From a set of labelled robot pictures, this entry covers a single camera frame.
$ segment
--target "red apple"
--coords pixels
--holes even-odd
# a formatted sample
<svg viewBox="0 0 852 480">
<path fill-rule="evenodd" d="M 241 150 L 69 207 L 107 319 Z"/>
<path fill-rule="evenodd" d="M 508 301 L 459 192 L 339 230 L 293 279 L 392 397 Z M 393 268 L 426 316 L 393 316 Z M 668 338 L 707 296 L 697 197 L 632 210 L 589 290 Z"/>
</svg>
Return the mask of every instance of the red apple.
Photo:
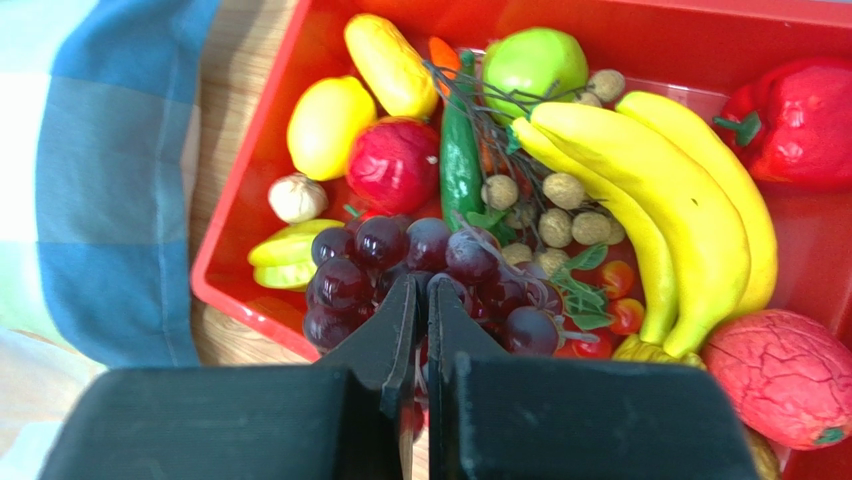
<svg viewBox="0 0 852 480">
<path fill-rule="evenodd" d="M 386 215 L 411 213 L 438 193 L 441 139 L 426 123 L 384 117 L 355 139 L 346 182 Z"/>
</svg>

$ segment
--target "banana bunch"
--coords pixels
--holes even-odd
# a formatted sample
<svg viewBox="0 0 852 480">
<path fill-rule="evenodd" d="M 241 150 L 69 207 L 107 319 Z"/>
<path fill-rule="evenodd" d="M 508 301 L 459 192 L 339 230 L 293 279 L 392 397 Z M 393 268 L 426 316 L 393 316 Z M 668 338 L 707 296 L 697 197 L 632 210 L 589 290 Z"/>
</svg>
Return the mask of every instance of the banana bunch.
<svg viewBox="0 0 852 480">
<path fill-rule="evenodd" d="M 542 103 L 512 128 L 530 155 L 602 199 L 634 246 L 646 317 L 616 357 L 689 363 L 719 323 L 769 302 L 778 256 L 766 204 L 694 112 L 635 91 L 615 111 Z"/>
<path fill-rule="evenodd" d="M 343 225 L 339 220 L 315 218 L 279 230 L 249 252 L 254 281 L 266 288 L 304 292 L 317 272 L 311 257 L 314 238 L 327 228 Z"/>
</svg>

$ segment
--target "pillow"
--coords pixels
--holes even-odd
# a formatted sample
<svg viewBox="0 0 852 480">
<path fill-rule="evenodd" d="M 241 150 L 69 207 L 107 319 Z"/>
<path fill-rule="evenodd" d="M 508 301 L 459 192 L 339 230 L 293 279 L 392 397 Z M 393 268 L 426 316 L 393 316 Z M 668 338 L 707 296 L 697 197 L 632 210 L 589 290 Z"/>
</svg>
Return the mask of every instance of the pillow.
<svg viewBox="0 0 852 480">
<path fill-rule="evenodd" d="M 38 478 L 65 417 L 103 371 L 98 365 L 0 328 L 0 478 Z"/>
<path fill-rule="evenodd" d="M 0 1 L 0 326 L 198 365 L 188 205 L 218 0 Z"/>
</svg>

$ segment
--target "garlic bulb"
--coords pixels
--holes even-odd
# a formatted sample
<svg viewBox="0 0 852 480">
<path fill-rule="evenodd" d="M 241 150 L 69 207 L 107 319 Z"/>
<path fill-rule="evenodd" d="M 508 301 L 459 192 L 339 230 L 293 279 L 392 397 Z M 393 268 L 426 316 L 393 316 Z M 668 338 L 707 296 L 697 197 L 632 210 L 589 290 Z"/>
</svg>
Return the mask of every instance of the garlic bulb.
<svg viewBox="0 0 852 480">
<path fill-rule="evenodd" d="M 328 197 L 318 183 L 294 173 L 272 184 L 269 205 L 281 220 L 299 223 L 317 218 L 328 208 Z"/>
</svg>

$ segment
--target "green apple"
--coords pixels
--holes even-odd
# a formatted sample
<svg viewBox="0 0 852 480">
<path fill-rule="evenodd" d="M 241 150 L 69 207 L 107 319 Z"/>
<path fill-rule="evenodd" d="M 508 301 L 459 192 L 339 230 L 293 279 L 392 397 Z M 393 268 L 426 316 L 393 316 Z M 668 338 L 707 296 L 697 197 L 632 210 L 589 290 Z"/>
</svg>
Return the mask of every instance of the green apple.
<svg viewBox="0 0 852 480">
<path fill-rule="evenodd" d="M 589 65 L 576 38 L 552 28 L 534 27 L 490 45 L 482 61 L 482 79 L 506 93 L 516 90 L 538 96 L 544 96 L 558 80 L 552 97 L 584 86 L 589 80 Z M 524 95 L 513 97 L 533 100 Z M 569 93 L 557 101 L 573 99 L 574 95 Z M 508 125 L 512 119 L 524 115 L 523 110 L 506 100 L 486 97 L 485 104 L 511 116 L 493 114 L 500 125 Z"/>
</svg>

